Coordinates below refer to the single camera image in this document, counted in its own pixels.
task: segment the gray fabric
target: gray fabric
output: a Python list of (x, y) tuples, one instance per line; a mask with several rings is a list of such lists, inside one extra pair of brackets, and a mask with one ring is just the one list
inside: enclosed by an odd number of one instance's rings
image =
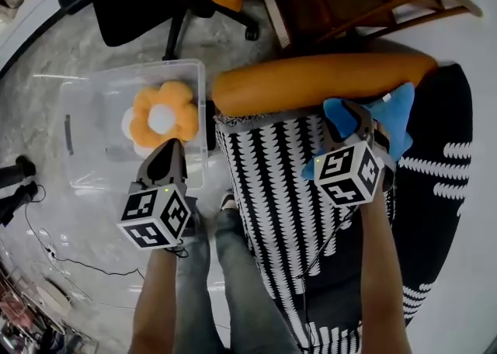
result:
[[(224, 353), (207, 292), (210, 264), (205, 235), (185, 240), (189, 256), (178, 261), (175, 354)], [(283, 316), (269, 297), (243, 236), (237, 210), (217, 217), (216, 245), (231, 315), (231, 349), (236, 354), (300, 354)]]

